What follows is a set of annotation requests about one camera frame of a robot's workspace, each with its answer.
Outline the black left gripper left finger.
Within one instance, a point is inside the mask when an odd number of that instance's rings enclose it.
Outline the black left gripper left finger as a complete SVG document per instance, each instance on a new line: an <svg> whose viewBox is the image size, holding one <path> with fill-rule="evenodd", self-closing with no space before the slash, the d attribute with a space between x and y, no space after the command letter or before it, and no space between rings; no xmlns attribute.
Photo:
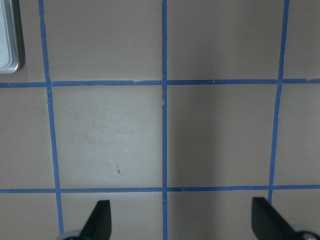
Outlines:
<svg viewBox="0 0 320 240"><path fill-rule="evenodd" d="M78 238L80 240L109 240L111 237L111 205L109 200L99 200Z"/></svg>

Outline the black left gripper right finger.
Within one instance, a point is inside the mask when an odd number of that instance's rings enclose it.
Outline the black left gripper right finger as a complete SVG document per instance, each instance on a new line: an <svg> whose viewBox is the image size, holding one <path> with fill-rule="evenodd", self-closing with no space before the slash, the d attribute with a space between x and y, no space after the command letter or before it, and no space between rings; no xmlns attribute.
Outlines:
<svg viewBox="0 0 320 240"><path fill-rule="evenodd" d="M251 228L258 240L299 240L296 232L264 197L251 201Z"/></svg>

